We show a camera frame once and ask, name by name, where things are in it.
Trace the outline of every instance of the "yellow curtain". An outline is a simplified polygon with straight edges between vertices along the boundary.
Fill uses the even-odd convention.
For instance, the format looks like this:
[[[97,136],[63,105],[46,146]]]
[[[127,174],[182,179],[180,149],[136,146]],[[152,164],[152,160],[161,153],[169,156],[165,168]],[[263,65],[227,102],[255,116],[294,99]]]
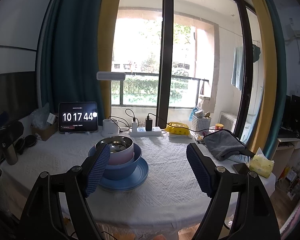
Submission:
[[[259,147],[263,150],[271,126],[277,87],[277,57],[274,43],[274,32],[266,1],[252,0],[252,2],[256,10],[260,26],[265,71],[264,92],[260,117],[250,149],[252,152],[256,153]]]
[[[98,24],[99,71],[111,71],[115,22],[120,0],[101,0]],[[100,81],[105,118],[111,113],[111,81]]]

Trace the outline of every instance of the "metal bolt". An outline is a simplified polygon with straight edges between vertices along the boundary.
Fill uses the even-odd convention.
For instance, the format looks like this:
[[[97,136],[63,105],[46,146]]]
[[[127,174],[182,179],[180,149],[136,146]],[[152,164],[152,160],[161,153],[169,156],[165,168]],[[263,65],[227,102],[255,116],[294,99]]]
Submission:
[[[219,172],[225,172],[226,171],[226,168],[225,167],[223,167],[223,166],[218,166],[217,167],[217,171],[219,171]]]
[[[40,173],[41,178],[45,178],[47,176],[48,176],[48,173],[46,171]]]
[[[81,166],[73,166],[72,168],[71,168],[71,171],[73,171],[73,172],[78,172],[78,171],[80,171],[81,170]]]
[[[253,178],[256,178],[258,176],[258,174],[255,171],[250,171],[249,175]]]

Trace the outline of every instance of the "yellow tissue package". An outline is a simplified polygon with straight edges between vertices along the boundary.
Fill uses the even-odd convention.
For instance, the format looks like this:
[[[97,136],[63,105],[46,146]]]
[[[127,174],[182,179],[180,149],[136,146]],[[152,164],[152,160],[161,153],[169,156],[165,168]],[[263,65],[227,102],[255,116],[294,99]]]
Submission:
[[[250,159],[249,169],[259,175],[269,178],[274,166],[274,161],[268,160],[259,148],[256,155]]]
[[[170,122],[167,124],[167,127],[164,130],[174,134],[189,135],[190,131],[188,129],[189,127],[185,123]]]

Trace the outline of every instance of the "folded gray cloth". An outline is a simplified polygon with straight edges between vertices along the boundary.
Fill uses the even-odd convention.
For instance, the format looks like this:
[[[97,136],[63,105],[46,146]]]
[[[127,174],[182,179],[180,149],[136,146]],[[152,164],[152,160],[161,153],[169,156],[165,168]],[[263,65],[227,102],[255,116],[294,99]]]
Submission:
[[[219,161],[223,161],[231,155],[239,154],[239,151],[245,149],[244,145],[226,130],[206,136],[203,142],[209,152]]]

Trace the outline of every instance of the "blue gripper pad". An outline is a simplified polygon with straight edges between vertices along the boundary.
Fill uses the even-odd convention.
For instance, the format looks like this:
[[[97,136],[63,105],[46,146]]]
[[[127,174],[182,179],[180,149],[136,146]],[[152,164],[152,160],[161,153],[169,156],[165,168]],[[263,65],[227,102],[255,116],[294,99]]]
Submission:
[[[99,154],[99,157],[96,159],[93,168],[90,170],[90,172],[87,175],[87,183],[86,183],[87,186],[84,190],[86,198],[89,197],[91,193],[95,192],[102,178],[103,172],[105,171],[105,168],[108,165],[109,158],[110,158],[110,147],[109,145],[105,145],[105,147],[102,149],[101,153]]]
[[[212,197],[218,188],[214,162],[204,156],[195,143],[188,144],[186,156],[201,191]]]

